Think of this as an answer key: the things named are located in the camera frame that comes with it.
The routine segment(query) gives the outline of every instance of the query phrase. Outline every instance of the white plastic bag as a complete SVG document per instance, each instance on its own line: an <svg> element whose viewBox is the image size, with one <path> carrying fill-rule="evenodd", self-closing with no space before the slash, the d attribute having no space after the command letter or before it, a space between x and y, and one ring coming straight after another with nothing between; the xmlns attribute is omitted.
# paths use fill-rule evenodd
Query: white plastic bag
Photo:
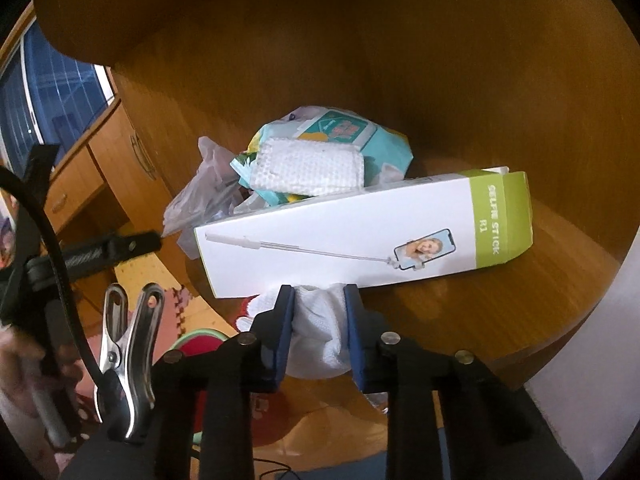
<svg viewBox="0 0 640 480"><path fill-rule="evenodd" d="M164 210L162 236L184 231L178 239L192 260L198 257L193 228L232 214L242 202L238 174L229 163L234 154L209 137L198 139L202 163L190 183Z"/></svg>

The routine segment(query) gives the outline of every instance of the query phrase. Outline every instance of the person's hand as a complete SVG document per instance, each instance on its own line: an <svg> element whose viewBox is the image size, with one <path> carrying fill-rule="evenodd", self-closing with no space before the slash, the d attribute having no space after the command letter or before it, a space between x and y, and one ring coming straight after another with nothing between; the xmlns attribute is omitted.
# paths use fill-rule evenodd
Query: person's hand
<svg viewBox="0 0 640 480"><path fill-rule="evenodd" d="M31 399L30 386L40 389L55 389L60 382L51 378L25 377L22 373L22 358L40 361L44 350L28 334L14 327L0 326L0 388L12 403L30 416L37 416ZM82 379L82 369L76 364L78 353L73 345L58 350L58 363L63 381L75 385Z"/></svg>

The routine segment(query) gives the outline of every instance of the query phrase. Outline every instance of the silver clamp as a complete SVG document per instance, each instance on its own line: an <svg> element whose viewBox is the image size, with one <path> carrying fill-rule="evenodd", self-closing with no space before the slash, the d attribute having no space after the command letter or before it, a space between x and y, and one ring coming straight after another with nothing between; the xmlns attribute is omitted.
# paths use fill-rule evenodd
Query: silver clamp
<svg viewBox="0 0 640 480"><path fill-rule="evenodd" d="M158 327L164 307L164 289L157 283L147 283L140 292L131 323L127 293L117 283L107 287L102 313L102 344L100 370L112 370L122 388L129 410L129 423L124 437L130 438L154 407L156 398L151 387L151 365ZM97 387L95 408L100 422L106 416Z"/></svg>

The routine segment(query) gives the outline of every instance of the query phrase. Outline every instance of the white box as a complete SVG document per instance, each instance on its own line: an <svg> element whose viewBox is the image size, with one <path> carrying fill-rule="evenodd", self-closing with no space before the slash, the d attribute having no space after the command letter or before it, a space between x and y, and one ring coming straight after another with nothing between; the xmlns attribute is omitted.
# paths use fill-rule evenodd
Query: white box
<svg viewBox="0 0 640 480"><path fill-rule="evenodd" d="M421 280L501 264L532 244L526 175L508 168L309 198L194 231L217 298Z"/></svg>

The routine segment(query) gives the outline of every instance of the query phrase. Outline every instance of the smartphone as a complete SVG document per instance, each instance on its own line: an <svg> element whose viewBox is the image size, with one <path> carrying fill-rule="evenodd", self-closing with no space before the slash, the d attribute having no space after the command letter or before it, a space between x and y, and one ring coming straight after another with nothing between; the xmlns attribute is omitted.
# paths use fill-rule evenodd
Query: smartphone
<svg viewBox="0 0 640 480"><path fill-rule="evenodd" d="M430 235L411 240L394 249L399 269L421 269L424 264L451 254L456 250L456 243L450 229L442 229Z"/></svg>

